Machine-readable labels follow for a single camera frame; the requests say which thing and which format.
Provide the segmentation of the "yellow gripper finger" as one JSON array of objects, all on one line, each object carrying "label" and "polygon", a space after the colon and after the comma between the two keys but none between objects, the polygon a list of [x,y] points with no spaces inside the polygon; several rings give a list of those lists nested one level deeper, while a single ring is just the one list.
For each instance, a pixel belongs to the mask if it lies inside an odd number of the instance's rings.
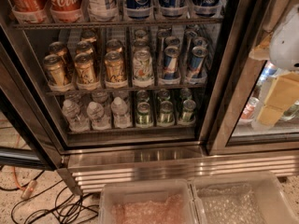
[{"label": "yellow gripper finger", "polygon": [[283,113],[299,100],[299,74],[288,72],[268,78],[262,85],[253,113],[254,131],[270,130]]},{"label": "yellow gripper finger", "polygon": [[258,46],[250,51],[249,57],[257,61],[268,60],[271,38],[271,35],[266,36]]}]

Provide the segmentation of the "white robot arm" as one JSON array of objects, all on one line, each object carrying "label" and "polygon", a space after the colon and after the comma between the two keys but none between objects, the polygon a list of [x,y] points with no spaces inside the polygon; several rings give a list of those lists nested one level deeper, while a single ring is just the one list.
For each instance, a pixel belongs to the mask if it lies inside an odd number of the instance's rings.
[{"label": "white robot arm", "polygon": [[267,46],[259,45],[249,56],[268,60],[283,73],[263,82],[259,103],[253,112],[251,127],[267,131],[276,125],[283,113],[299,100],[299,5],[295,4],[277,27]]}]

